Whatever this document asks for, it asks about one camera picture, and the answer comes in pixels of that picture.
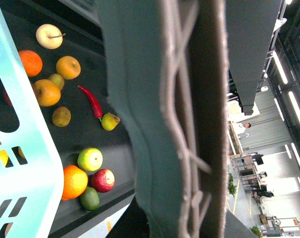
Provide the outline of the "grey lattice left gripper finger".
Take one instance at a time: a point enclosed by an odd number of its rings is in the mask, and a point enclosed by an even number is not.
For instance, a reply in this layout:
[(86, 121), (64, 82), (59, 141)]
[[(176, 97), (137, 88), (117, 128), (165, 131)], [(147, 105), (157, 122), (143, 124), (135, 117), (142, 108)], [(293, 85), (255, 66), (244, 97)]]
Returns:
[(222, 238), (228, 50), (223, 0), (99, 0), (108, 100), (135, 154), (152, 238)]

